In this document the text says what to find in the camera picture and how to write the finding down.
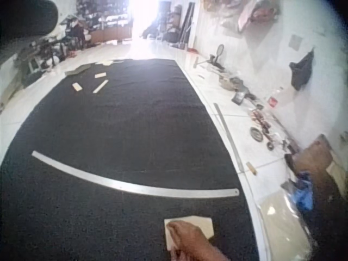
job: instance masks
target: black carpet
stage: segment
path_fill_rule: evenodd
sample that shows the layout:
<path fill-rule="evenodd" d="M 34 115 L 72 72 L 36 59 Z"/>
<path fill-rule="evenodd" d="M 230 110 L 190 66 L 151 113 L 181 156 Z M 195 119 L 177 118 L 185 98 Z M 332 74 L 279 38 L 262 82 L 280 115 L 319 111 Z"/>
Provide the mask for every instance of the black carpet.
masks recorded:
<path fill-rule="evenodd" d="M 107 77 L 94 79 L 97 73 Z M 109 82 L 97 94 L 93 90 Z M 75 92 L 72 83 L 83 90 Z M 31 156 L 96 175 L 239 197 L 156 198 L 100 187 Z M 247 203 L 204 105 L 171 60 L 92 65 L 62 80 L 18 131 L 1 168 L 1 255 L 8 260 L 168 260 L 166 218 L 213 219 L 232 260 L 258 260 Z"/>

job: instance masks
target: black bag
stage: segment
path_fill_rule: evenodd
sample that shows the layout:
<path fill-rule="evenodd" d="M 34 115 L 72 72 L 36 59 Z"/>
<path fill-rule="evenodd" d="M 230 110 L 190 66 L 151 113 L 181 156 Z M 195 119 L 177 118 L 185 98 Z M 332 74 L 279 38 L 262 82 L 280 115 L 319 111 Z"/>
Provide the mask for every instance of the black bag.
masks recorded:
<path fill-rule="evenodd" d="M 312 62 L 314 58 L 314 50 L 311 50 L 298 64 L 290 63 L 293 76 L 291 85 L 299 91 L 301 86 L 307 84 L 312 75 Z"/>

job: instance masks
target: plastic bag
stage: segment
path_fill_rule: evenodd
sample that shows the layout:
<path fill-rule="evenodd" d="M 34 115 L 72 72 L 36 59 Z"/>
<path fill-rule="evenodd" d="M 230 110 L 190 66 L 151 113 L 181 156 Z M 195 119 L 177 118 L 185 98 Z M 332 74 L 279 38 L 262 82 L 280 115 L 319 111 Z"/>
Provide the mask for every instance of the plastic bag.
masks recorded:
<path fill-rule="evenodd" d="M 307 260 L 312 248 L 295 206 L 284 190 L 260 204 L 273 261 Z"/>
<path fill-rule="evenodd" d="M 299 63 L 290 63 L 293 76 L 291 85 L 299 91 L 301 86 L 308 83 L 312 75 L 312 63 L 314 59 L 314 50 L 311 50 Z"/>

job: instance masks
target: white tile floor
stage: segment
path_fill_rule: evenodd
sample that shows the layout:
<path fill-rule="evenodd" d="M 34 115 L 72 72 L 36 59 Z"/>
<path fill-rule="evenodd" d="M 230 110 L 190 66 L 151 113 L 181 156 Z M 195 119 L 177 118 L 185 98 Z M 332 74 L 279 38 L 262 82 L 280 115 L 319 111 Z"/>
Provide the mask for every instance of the white tile floor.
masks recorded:
<path fill-rule="evenodd" d="M 216 74 L 208 72 L 202 66 L 198 66 L 196 69 L 193 68 L 196 57 L 196 54 L 171 48 L 166 43 L 139 40 L 126 45 L 100 45 L 80 52 L 75 58 L 63 61 L 51 72 L 45 73 L 37 82 L 18 92 L 0 115 L 0 163 L 21 124 L 41 99 L 65 77 L 65 71 L 74 70 L 83 64 L 109 59 L 173 59 L 182 68 L 206 106 L 230 152 L 234 165 L 238 168 L 226 132 L 217 117 L 214 103 L 219 105 L 225 117 L 246 170 L 246 173 L 239 174 L 239 178 L 251 212 L 260 260 L 269 260 L 268 244 L 265 240 L 264 227 L 258 214 L 257 205 L 264 197 L 278 190 L 279 185 L 285 181 L 286 165 L 282 160 L 284 152 L 279 146 L 270 152 L 266 148 L 265 140 L 258 143 L 251 138 L 249 129 L 254 123 L 249 118 L 248 111 L 253 109 L 253 105 L 248 101 L 245 101 L 241 106 L 231 102 L 234 92 L 219 87 Z M 257 169 L 257 176 L 254 176 L 248 170 L 245 165 L 248 161 Z"/>

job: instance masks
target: metal part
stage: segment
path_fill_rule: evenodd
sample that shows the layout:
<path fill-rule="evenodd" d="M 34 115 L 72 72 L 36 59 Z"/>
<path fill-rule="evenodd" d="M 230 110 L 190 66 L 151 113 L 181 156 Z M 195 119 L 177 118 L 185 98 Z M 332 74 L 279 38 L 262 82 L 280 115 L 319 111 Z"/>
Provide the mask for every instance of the metal part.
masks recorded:
<path fill-rule="evenodd" d="M 188 189 L 166 189 L 156 188 L 143 185 L 137 185 L 122 181 L 116 181 L 110 178 L 104 178 L 94 175 L 74 167 L 67 166 L 54 159 L 51 159 L 37 151 L 33 151 L 32 156 L 36 159 L 50 165 L 62 172 L 73 175 L 85 181 L 109 187 L 116 190 L 122 190 L 130 193 L 143 194 L 158 197 L 175 197 L 175 198 L 221 198 L 239 196 L 239 189 L 214 189 L 214 190 L 188 190 Z"/>
<path fill-rule="evenodd" d="M 216 56 L 217 56 L 217 57 L 221 56 L 224 49 L 225 49 L 225 46 L 224 46 L 224 45 L 219 45 L 218 48 L 217 48 L 217 50 L 216 50 Z"/>
<path fill-rule="evenodd" d="M 272 115 L 273 120 L 282 127 L 282 131 L 287 136 L 288 140 L 288 149 L 291 151 L 292 154 L 299 153 L 301 151 L 301 148 L 298 146 L 297 142 L 295 141 L 294 137 L 285 129 L 285 127 L 282 125 L 282 123 L 278 120 L 278 118 L 275 115 Z"/>
<path fill-rule="evenodd" d="M 267 148 L 268 148 L 270 151 L 274 150 L 274 145 L 273 145 L 273 143 L 272 143 L 271 141 L 267 142 Z"/>
<path fill-rule="evenodd" d="M 261 104 L 256 104 L 256 108 L 257 108 L 258 110 L 262 110 L 262 109 L 264 108 L 264 106 L 261 105 Z"/>
<path fill-rule="evenodd" d="M 243 91 L 237 91 L 232 98 L 232 102 L 234 102 L 237 105 L 241 105 L 243 103 L 243 100 L 245 98 L 245 92 Z"/>
<path fill-rule="evenodd" d="M 255 127 L 250 128 L 250 135 L 254 138 L 255 141 L 262 142 L 263 141 L 263 135 L 261 131 Z"/>
<path fill-rule="evenodd" d="M 288 142 L 286 139 L 284 139 L 282 142 L 282 148 L 283 148 L 283 151 L 285 151 L 285 152 L 287 151 L 287 145 L 288 145 Z"/>
<path fill-rule="evenodd" d="M 186 17 L 187 17 L 187 20 L 185 18 L 185 21 L 184 21 L 184 28 L 182 28 L 182 35 L 181 35 L 181 38 L 180 38 L 180 41 L 179 41 L 179 44 L 178 44 L 178 48 L 179 49 L 182 49 L 184 50 L 185 47 L 186 47 L 186 43 L 185 43 L 185 40 L 187 38 L 187 34 L 189 33 L 189 29 L 191 28 L 191 25 L 192 25 L 192 17 L 193 17 L 193 14 L 194 14 L 194 4 L 189 4 L 189 9 L 187 10 L 187 14 L 186 14 Z"/>
<path fill-rule="evenodd" d="M 270 131 L 265 126 L 262 126 L 262 133 L 267 135 L 267 134 L 270 134 Z"/>
<path fill-rule="evenodd" d="M 198 62 L 198 57 L 196 57 L 196 60 L 195 60 L 195 63 L 194 63 L 194 69 L 197 68 L 197 65 L 198 65 L 198 64 L 204 64 L 204 63 L 206 63 L 206 62 L 208 62 L 208 61 L 205 60 L 205 61 L 201 61 L 201 62 L 199 63 L 199 62 Z"/>
<path fill-rule="evenodd" d="M 215 106 L 215 109 L 217 111 L 217 114 L 219 115 L 220 117 L 220 120 L 222 122 L 222 125 L 225 129 L 225 132 L 226 132 L 226 135 L 227 135 L 227 138 L 228 138 L 228 141 L 232 147 L 232 150 L 233 150 L 233 153 L 234 153 L 234 156 L 235 156 L 235 159 L 237 161 L 237 164 L 238 164 L 238 168 L 241 172 L 245 172 L 244 171 L 244 167 L 243 167 L 243 164 L 241 162 L 241 159 L 240 159 L 240 156 L 239 156 L 239 153 L 238 153 L 238 150 L 237 150 L 237 147 L 235 146 L 234 144 L 234 141 L 232 139 L 232 136 L 231 136 L 231 133 L 229 132 L 229 129 L 227 127 L 227 124 L 226 124 L 226 121 L 225 121 L 225 118 L 223 117 L 222 113 L 221 113 L 221 110 L 219 108 L 219 105 L 214 103 L 214 106 Z"/>

